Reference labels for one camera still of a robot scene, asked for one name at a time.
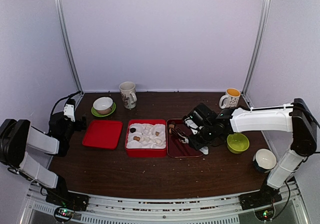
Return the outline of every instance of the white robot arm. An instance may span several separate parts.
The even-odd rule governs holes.
[[[245,131],[278,130],[293,132],[293,143],[271,170],[261,190],[240,196],[242,209],[268,205],[278,195],[279,188],[317,149],[317,125],[302,99],[277,107],[248,109],[225,108],[219,114],[199,104],[184,118],[192,129],[188,137],[191,147],[199,150],[215,138],[226,139],[229,134]]]
[[[53,114],[52,111],[48,134],[32,127],[28,120],[6,119],[0,126],[0,162],[9,166],[8,171],[39,183],[47,190],[47,202],[85,211],[88,196],[70,193],[63,177],[43,167],[26,151],[28,145],[52,156],[67,154],[74,131],[86,128],[85,117],[81,121],[75,120],[75,101],[70,96],[66,97],[69,99],[63,112]]]

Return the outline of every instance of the mug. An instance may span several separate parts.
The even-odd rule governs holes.
[[[253,157],[253,166],[260,173],[268,173],[277,164],[277,158],[268,149],[259,149]]]
[[[240,99],[240,91],[235,88],[228,88],[225,92],[226,94],[221,97],[219,102],[220,108],[231,108],[237,107]]]
[[[124,82],[120,84],[119,89],[123,105],[127,109],[132,109],[137,105],[136,87],[133,82]]]

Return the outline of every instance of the white bowl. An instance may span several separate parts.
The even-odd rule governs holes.
[[[268,149],[258,150],[255,154],[255,158],[258,165],[266,170],[274,168],[277,164],[275,155]]]
[[[93,103],[93,108],[101,115],[106,115],[112,111],[113,100],[109,97],[98,98]]]

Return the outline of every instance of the white wall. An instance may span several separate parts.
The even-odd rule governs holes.
[[[272,0],[258,64],[249,89],[256,107],[305,100],[320,121],[320,0]],[[269,132],[282,155],[291,134]],[[320,155],[296,174],[311,222],[320,220]]]
[[[48,131],[52,106],[76,91],[54,0],[0,0],[0,124],[29,119]],[[45,155],[37,156],[48,163]],[[0,165],[0,219],[17,222],[29,184]]]
[[[85,91],[241,89],[262,0],[62,0]]]

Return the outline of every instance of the wire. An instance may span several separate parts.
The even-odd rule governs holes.
[[[67,97],[64,97],[64,98],[59,99],[59,100],[54,104],[54,106],[53,106],[53,108],[52,108],[52,111],[51,111],[51,113],[50,113],[50,116],[53,115],[53,113],[54,113],[54,111],[55,111],[55,108],[56,108],[56,106],[58,105],[58,103],[60,103],[62,100],[72,98],[73,96],[76,96],[77,94],[80,94],[80,93],[81,93],[81,91],[78,91],[78,92],[76,92],[76,93],[70,94],[70,95],[67,96]]]
[[[66,204],[65,204],[65,205],[69,205],[69,204],[71,203],[69,200],[67,200],[67,199],[65,199],[65,198],[60,197],[58,194],[54,193],[53,191],[51,191],[50,189],[46,188],[45,186],[43,186],[43,185],[41,185],[41,184],[40,184],[40,186],[41,186],[42,188],[44,188],[47,192],[49,192],[49,193],[51,193],[51,194],[55,195],[56,197],[60,198],[61,200],[66,201]]]
[[[318,121],[316,120],[316,118],[311,114],[311,112],[305,110],[304,108],[301,107],[293,107],[294,109],[298,109],[302,112],[304,112],[304,114],[308,114],[309,117],[311,117],[313,119],[313,121],[315,122],[315,124],[318,126],[318,128],[320,128],[320,124],[318,123]]]
[[[285,203],[284,207],[282,208],[282,210],[275,217],[273,217],[272,220],[274,220],[274,219],[276,219],[277,217],[280,216],[280,214],[285,210],[285,208],[287,207],[287,205],[288,205],[288,203],[290,201],[291,190],[290,190],[290,187],[289,187],[287,182],[285,182],[285,185],[286,185],[286,187],[288,188],[288,191],[289,191],[288,200],[286,201],[286,203]]]
[[[41,132],[41,133],[44,133],[44,134],[45,134],[45,132],[41,131],[40,129],[38,129],[38,128],[34,127],[34,126],[31,126],[31,127],[34,128],[34,129],[36,129],[38,132]]]
[[[15,175],[19,175],[19,171],[16,168],[9,167],[7,170]]]
[[[40,189],[40,194],[41,194],[42,196],[45,196],[45,197],[48,196],[48,194],[43,194],[43,193],[42,193],[42,190],[43,190],[43,189],[44,189],[44,188],[41,187],[41,189]]]

